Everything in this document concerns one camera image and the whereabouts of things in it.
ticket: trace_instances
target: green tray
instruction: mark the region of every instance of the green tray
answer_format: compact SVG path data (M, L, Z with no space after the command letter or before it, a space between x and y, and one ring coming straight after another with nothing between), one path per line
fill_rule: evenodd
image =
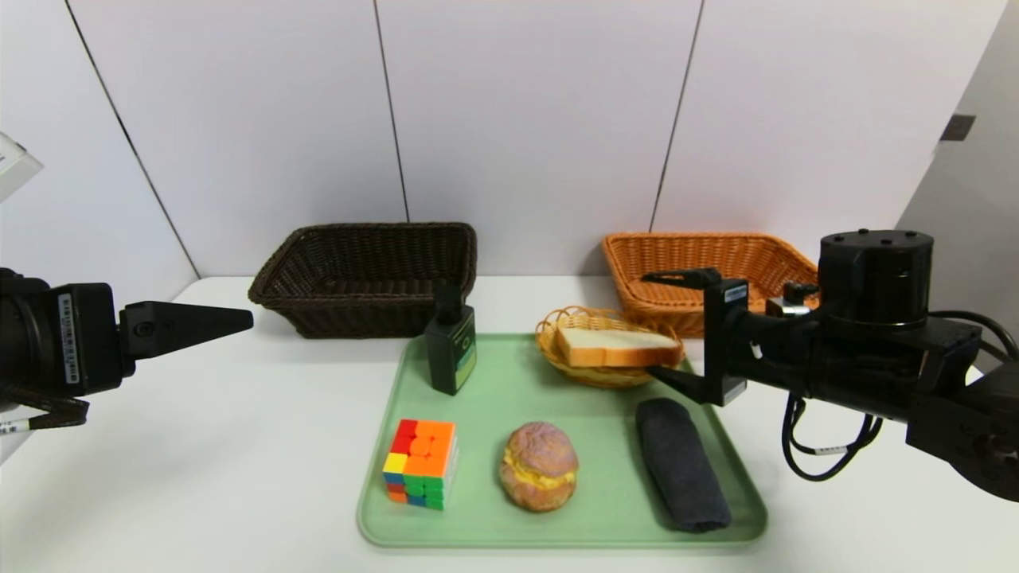
M358 504L358 525L387 548L718 548L750 542L767 524L760 494L710 407L651 382L606 390L572 382L538 351L533 334L479 334L478 365L455 397L432 389L423 337L404 353L375 456ZM666 529L647 475L634 413L668 397L690 410L733 512L726 529ZM386 496L382 463L401 418L457 423L460 461L445 511ZM559 510L533 514L513 505L496 468L509 433L542 420L562 428L580 459L577 491Z

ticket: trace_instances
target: rubik's cube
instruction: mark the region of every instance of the rubik's cube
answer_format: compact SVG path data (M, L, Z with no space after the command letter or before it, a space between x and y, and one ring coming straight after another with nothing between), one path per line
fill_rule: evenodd
M400 420L382 467L389 499L445 509L457 454L457 425L452 422Z

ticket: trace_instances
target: white device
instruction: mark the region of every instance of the white device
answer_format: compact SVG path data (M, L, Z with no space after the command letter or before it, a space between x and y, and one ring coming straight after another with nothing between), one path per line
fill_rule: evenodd
M0 203L43 169L43 164L0 132Z

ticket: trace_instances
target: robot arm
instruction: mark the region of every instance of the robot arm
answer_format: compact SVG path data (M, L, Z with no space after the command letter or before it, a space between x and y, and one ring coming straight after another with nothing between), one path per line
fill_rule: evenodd
M698 403L725 406L747 379L789 390L783 431L786 459L807 479L832 477L870 444L881 419L907 424L910 446L950 463L978 487L1019 501L1019 350L1000 325L973 313L928 313L933 240L913 231L833 235L821 241L820 306L803 296L818 289L789 284L768 301L767 314L748 310L749 285L715 269L655 272L644 280L704 292L704 375L652 367L652 375ZM1008 358L967 385L966 372L988 347L986 323ZM814 398L865 414L857 440L821 451L792 430ZM791 447L808 454L841 453L833 470L809 475Z
M0 412L44 414L0 422L0 435L84 424L79 397L118 387L138 360L251 328L246 310L160 302L128 305L115 320L104 283L50 289L0 268Z

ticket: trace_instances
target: bread roll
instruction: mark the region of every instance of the bread roll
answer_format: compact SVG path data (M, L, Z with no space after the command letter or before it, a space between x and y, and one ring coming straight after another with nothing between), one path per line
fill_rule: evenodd
M547 512L573 496L579 468L577 453L562 430L547 422L529 422L509 436L499 479L515 504Z

